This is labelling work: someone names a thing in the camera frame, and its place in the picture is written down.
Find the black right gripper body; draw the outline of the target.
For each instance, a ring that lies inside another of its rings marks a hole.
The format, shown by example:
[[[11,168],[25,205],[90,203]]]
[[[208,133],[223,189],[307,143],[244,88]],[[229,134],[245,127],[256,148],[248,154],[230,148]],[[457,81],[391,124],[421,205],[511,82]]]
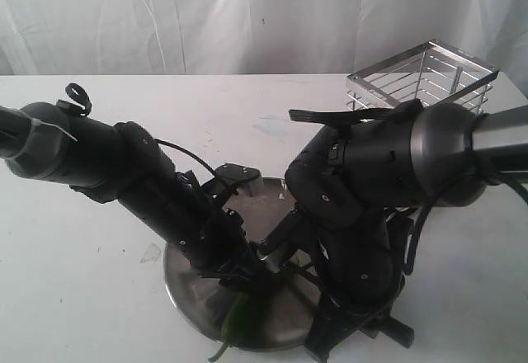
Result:
[[[382,241],[356,233],[325,233],[329,277],[304,349],[317,362],[354,332],[382,332],[405,348],[414,330],[391,316],[403,283],[403,254],[408,231],[386,232]]]

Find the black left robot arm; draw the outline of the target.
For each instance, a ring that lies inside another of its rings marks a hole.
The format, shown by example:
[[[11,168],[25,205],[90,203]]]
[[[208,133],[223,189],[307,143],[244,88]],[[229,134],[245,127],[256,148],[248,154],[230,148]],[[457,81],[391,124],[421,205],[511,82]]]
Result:
[[[19,177],[65,184],[102,204],[118,201],[203,277],[254,294],[271,288],[240,220],[192,172],[177,172],[158,142],[132,121],[111,126],[45,102],[3,107],[1,157]]]

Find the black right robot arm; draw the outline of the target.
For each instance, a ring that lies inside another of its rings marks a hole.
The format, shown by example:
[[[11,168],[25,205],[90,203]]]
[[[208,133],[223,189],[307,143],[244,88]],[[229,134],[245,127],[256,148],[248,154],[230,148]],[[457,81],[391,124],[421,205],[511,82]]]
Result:
[[[413,330],[391,314],[431,210],[464,207],[487,186],[526,197],[527,109],[475,115],[455,103],[291,111],[320,125],[289,165],[295,198],[286,237],[306,252],[320,292],[305,350],[318,362],[354,332],[404,347]]]

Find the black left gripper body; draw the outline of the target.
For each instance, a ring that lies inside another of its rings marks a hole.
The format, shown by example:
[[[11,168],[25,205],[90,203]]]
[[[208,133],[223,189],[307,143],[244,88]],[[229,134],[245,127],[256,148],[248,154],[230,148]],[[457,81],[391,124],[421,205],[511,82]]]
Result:
[[[264,267],[235,214],[214,210],[203,226],[181,239],[181,253],[199,276],[216,279],[228,290],[264,291]]]

